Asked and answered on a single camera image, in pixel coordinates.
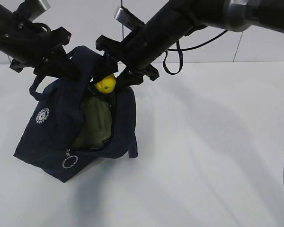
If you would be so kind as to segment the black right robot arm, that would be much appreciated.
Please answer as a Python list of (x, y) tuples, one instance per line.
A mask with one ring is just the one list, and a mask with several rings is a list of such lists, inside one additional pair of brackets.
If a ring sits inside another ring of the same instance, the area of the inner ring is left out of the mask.
[(143, 77), (159, 77), (152, 63), (182, 37), (197, 30), (215, 27), (242, 32), (250, 26), (284, 33), (284, 0), (170, 0), (148, 22), (141, 21), (125, 7), (119, 7), (115, 18), (130, 29), (122, 41), (104, 35), (96, 40), (103, 60), (93, 81), (125, 69), (117, 77), (117, 87), (139, 85)]

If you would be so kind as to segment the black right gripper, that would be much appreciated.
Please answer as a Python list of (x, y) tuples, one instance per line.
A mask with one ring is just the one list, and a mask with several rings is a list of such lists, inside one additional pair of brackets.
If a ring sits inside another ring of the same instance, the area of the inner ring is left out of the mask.
[(144, 76), (149, 77), (151, 81), (159, 78), (158, 70), (151, 65), (154, 58), (151, 57), (148, 44), (142, 36), (143, 29), (144, 27), (133, 30), (121, 42), (104, 35), (96, 40), (96, 49), (104, 51), (104, 55), (100, 57), (93, 71), (93, 83), (118, 72), (119, 61), (126, 68), (116, 78), (115, 90), (140, 85)]

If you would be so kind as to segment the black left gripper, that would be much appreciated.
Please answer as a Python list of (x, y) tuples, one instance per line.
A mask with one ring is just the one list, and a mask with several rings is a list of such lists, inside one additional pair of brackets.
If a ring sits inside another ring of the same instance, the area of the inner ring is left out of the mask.
[(50, 76), (59, 79), (78, 80), (80, 70), (71, 61), (63, 46), (71, 39), (71, 33), (64, 27), (51, 31), (49, 27), (34, 38), (19, 39), (13, 46), (16, 52), (10, 68), (20, 73), (24, 68), (33, 68), (37, 76)]

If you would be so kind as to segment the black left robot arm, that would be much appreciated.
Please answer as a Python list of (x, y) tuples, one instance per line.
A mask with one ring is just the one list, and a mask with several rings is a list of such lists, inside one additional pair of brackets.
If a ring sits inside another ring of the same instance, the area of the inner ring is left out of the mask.
[(49, 8), (46, 0), (25, 0), (14, 12), (0, 4), (0, 51), (12, 58), (9, 67), (18, 73), (33, 68), (37, 76), (77, 80), (80, 71), (63, 48), (71, 33), (35, 21)]

